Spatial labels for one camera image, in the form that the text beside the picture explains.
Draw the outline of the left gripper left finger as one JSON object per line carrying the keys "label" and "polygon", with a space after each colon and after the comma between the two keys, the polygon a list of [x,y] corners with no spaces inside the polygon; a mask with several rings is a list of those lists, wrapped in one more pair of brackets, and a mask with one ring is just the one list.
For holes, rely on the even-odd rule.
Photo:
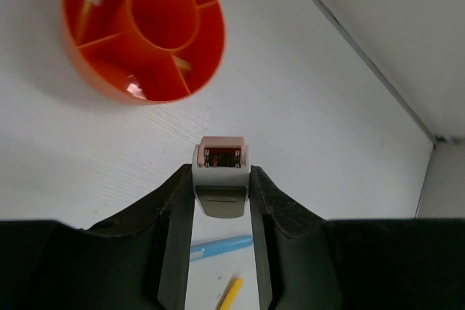
{"label": "left gripper left finger", "polygon": [[52,220],[3,221],[1,307],[183,309],[193,211],[186,164],[89,229]]}

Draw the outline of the yellow black-tipped pen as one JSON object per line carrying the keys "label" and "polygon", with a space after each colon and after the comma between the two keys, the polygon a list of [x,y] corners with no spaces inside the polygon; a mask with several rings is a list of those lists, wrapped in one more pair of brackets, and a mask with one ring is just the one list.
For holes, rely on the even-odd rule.
{"label": "yellow black-tipped pen", "polygon": [[243,286],[243,282],[244,280],[242,277],[235,277],[232,280],[230,286],[227,289],[227,292],[225,293],[223,300],[221,301],[219,305],[219,308],[218,308],[219,310],[231,310],[231,307],[235,299],[237,298],[240,292],[240,289]]}

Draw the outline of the blue pen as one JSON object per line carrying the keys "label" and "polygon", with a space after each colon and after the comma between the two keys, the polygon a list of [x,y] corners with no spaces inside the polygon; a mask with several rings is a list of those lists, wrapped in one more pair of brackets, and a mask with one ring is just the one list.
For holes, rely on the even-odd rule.
{"label": "blue pen", "polygon": [[236,250],[248,248],[253,245],[251,235],[240,235],[228,237],[221,240],[203,242],[192,245],[190,248],[190,261],[197,261],[204,258],[230,253]]}

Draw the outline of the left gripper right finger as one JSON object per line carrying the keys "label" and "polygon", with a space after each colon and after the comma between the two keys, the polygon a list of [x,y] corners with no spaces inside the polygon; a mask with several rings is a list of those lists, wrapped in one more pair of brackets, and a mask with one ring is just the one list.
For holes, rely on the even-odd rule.
{"label": "left gripper right finger", "polygon": [[462,309],[463,219],[325,220],[258,166],[249,200],[262,309]]}

